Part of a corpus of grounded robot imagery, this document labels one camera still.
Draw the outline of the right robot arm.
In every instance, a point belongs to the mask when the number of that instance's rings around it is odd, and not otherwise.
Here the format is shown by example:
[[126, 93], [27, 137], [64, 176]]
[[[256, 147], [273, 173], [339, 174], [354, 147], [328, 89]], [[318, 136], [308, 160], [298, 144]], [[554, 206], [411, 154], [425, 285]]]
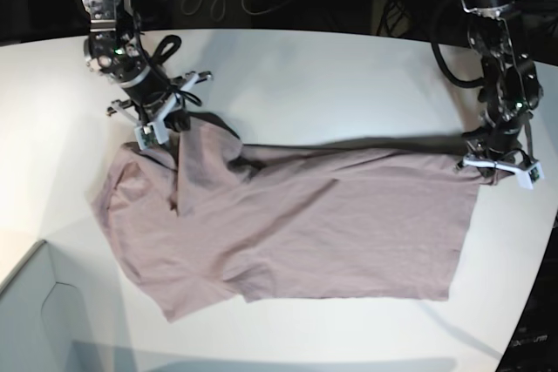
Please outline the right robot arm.
[[188, 105], [200, 106], [191, 93], [194, 85], [211, 79], [209, 71], [190, 71], [170, 78], [165, 62], [179, 50], [180, 37], [164, 37], [154, 52], [142, 44], [142, 19], [133, 0], [82, 0], [90, 17], [90, 32], [84, 41], [86, 65], [115, 83], [126, 95], [114, 100], [107, 116], [128, 118], [147, 143], [162, 144], [170, 131], [190, 128]]

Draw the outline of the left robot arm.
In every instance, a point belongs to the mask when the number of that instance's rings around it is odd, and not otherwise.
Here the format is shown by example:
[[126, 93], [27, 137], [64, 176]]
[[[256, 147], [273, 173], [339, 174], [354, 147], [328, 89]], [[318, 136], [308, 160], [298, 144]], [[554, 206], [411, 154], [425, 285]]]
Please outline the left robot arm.
[[432, 14], [430, 43], [446, 79], [461, 89], [477, 89], [478, 100], [485, 106], [480, 126], [461, 136], [467, 153], [456, 168], [474, 167], [485, 177], [498, 171], [510, 172], [520, 186], [531, 189], [544, 177], [541, 163], [533, 155], [530, 127], [543, 90], [516, 2], [460, 0], [463, 11], [471, 17], [467, 38], [470, 47], [480, 55], [483, 70], [480, 78], [457, 78], [442, 57], [438, 25], [453, 0], [444, 0]]

